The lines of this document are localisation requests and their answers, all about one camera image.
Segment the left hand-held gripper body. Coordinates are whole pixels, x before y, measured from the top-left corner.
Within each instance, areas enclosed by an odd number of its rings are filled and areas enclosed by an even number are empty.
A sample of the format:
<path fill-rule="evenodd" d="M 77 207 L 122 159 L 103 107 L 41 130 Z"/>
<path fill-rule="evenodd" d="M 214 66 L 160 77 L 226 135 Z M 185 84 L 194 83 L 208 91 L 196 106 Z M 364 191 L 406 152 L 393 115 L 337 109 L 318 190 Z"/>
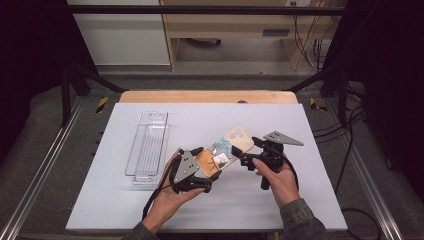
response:
<path fill-rule="evenodd" d="M 203 188 L 208 193 L 213 182 L 209 178 L 196 176 L 200 165 L 196 161 L 196 156 L 192 156 L 190 151 L 180 149 L 173 159 L 169 173 L 170 186 L 177 194 L 197 188 Z"/>

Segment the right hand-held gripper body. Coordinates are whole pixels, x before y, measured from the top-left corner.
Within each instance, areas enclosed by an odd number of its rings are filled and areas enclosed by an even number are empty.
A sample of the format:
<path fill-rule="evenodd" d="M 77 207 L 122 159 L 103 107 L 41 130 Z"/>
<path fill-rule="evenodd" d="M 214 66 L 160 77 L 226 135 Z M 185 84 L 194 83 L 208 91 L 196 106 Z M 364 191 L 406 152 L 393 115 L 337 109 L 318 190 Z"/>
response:
<path fill-rule="evenodd" d="M 273 131 L 265 135 L 262 140 L 265 142 L 265 146 L 261 148 L 262 152 L 260 154 L 243 153 L 239 157 L 241 165 L 246 166 L 249 171 L 253 171 L 255 166 L 252 160 L 259 159 L 272 171 L 277 172 L 282 165 L 286 163 L 294 173 L 296 184 L 299 185 L 297 173 L 293 164 L 288 160 L 283 152 L 285 144 L 302 146 L 303 143 L 278 131 Z"/>

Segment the beige illustrated phone case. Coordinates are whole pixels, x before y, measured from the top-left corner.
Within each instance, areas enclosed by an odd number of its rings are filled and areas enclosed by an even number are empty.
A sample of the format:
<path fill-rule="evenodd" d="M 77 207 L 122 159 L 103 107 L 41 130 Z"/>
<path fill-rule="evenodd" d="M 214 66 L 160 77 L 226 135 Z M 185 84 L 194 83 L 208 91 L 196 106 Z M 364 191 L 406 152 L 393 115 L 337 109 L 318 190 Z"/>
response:
<path fill-rule="evenodd" d="M 211 178 L 237 160 L 237 157 L 232 154 L 233 147 L 246 153 L 253 146 L 254 142 L 250 134 L 242 126 L 236 126 L 205 148 L 196 156 L 196 160 L 203 173 Z"/>

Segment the clear plastic storage tray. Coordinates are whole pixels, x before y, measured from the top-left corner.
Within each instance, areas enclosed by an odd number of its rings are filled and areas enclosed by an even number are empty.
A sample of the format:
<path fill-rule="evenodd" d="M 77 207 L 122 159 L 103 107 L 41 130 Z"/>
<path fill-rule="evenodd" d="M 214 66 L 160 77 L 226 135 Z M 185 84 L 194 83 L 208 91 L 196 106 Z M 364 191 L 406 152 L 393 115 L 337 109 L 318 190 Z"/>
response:
<path fill-rule="evenodd" d="M 168 140 L 168 113 L 144 111 L 140 114 L 125 168 L 131 183 L 153 190 L 161 179 Z"/>

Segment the person's right hand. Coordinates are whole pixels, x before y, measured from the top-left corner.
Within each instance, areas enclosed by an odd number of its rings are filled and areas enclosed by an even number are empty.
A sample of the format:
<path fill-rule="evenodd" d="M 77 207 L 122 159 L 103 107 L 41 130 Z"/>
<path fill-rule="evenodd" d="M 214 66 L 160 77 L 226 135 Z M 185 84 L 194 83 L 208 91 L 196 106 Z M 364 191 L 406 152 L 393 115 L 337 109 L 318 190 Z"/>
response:
<path fill-rule="evenodd" d="M 269 181 L 274 199 L 279 208 L 300 198 L 294 173 L 286 163 L 277 172 L 272 171 L 259 159 L 253 159 L 253 164 L 257 169 L 256 174 L 265 177 Z"/>

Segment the person's left hand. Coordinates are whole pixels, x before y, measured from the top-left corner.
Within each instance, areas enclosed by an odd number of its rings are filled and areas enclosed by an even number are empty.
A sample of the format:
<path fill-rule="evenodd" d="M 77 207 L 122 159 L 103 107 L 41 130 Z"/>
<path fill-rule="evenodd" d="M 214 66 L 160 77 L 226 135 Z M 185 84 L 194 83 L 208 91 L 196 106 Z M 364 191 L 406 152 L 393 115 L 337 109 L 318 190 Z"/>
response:
<path fill-rule="evenodd" d="M 147 216 L 142 220 L 143 225 L 156 234 L 183 204 L 203 192 L 203 188 L 192 189 L 181 194 L 175 193 L 171 187 L 161 190 L 154 199 Z"/>

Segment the light wooden desk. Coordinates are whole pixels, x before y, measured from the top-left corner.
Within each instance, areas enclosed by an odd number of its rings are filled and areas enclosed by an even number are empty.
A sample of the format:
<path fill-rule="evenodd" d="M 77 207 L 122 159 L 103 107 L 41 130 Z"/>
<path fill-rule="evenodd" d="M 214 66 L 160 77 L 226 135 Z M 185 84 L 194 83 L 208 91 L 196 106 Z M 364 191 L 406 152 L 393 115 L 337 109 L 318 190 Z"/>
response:
<path fill-rule="evenodd" d="M 348 0 L 159 0 L 162 6 L 344 7 Z M 279 39 L 293 70 L 306 59 L 315 39 L 331 39 L 339 17 L 293 15 L 165 14 L 169 51 L 175 56 L 178 39 Z"/>

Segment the white cabinet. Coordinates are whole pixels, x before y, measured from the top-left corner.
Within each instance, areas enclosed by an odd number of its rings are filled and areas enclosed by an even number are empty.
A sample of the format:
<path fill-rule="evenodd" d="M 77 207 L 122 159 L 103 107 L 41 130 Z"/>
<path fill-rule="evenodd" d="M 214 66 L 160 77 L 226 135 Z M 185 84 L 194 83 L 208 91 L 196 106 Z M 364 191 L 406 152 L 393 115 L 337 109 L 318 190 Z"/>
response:
<path fill-rule="evenodd" d="M 160 14 L 75 14 L 97 66 L 169 65 Z"/>

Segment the black curtain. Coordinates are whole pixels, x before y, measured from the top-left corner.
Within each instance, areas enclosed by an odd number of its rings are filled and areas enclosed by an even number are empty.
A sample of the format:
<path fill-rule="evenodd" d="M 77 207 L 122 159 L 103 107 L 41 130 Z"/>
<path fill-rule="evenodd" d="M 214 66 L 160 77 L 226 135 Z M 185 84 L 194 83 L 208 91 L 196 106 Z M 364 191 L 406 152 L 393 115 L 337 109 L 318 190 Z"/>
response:
<path fill-rule="evenodd" d="M 0 163 L 30 114 L 31 99 L 60 84 L 68 61 L 97 69 L 67 0 L 0 0 Z"/>
<path fill-rule="evenodd" d="M 364 25 L 364 40 L 347 63 L 365 86 L 365 107 L 391 161 L 424 202 L 424 0 L 347 0 L 370 14 L 341 18 L 326 62 Z"/>

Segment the black frame strut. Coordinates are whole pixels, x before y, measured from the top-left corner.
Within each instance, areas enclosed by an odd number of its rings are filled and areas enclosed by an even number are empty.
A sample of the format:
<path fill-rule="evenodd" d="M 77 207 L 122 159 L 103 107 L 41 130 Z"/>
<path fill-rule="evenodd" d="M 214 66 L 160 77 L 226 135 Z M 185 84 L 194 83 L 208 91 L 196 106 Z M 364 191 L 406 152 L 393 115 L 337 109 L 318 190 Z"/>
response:
<path fill-rule="evenodd" d="M 331 65 L 293 87 L 288 88 L 288 91 L 297 93 L 318 80 L 324 81 L 320 89 L 322 97 L 332 97 L 335 92 L 338 92 L 337 119 L 342 125 L 346 125 L 348 74 L 343 67 Z"/>
<path fill-rule="evenodd" d="M 125 92 L 124 88 L 107 81 L 94 71 L 88 70 L 78 64 L 67 65 L 61 75 L 62 127 L 71 119 L 70 87 L 74 88 L 78 96 L 87 96 L 91 92 L 91 88 L 86 82 L 87 79 L 94 80 L 113 92 Z"/>

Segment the aluminium rail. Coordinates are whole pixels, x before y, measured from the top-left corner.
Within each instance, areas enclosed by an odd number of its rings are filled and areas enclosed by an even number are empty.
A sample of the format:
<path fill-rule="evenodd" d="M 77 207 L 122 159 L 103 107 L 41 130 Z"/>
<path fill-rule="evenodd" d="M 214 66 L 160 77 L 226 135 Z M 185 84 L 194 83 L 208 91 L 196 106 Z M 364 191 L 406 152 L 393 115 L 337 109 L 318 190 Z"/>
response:
<path fill-rule="evenodd" d="M 357 115 L 363 113 L 363 108 L 361 106 L 357 106 L 351 111 L 346 112 L 347 124 L 342 125 L 337 119 L 336 102 L 333 99 L 325 98 L 325 103 L 328 106 L 329 113 L 336 121 L 336 124 L 339 127 L 345 126 L 347 128 L 347 132 L 341 135 L 347 148 L 346 158 L 351 159 L 355 173 L 357 174 L 363 191 L 376 217 L 378 226 L 380 227 L 386 240 L 404 240 L 396 221 L 394 220 L 380 190 L 377 187 L 376 182 L 372 178 L 363 161 L 363 158 L 361 157 L 357 147 L 354 144 L 353 119 Z"/>
<path fill-rule="evenodd" d="M 26 189 L 26 192 L 21 198 L 14 213 L 0 232 L 0 240 L 15 240 L 17 237 L 56 159 L 58 158 L 85 101 L 86 97 L 76 98 L 69 120 L 59 129 L 53 143 L 49 147 L 43 161 L 40 163 L 37 172 L 33 176 L 31 183 Z"/>

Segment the black horizontal frame bar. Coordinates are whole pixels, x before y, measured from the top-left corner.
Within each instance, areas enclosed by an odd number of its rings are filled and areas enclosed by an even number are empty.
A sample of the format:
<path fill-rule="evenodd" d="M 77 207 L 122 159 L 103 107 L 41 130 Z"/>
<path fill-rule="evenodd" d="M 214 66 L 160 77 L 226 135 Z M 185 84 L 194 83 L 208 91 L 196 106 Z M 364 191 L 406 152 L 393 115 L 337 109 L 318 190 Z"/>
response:
<path fill-rule="evenodd" d="M 65 9 L 75 14 L 210 14 L 210 15 L 305 15 L 342 16 L 343 7 L 256 7 L 256 6 L 125 6 L 69 5 Z"/>

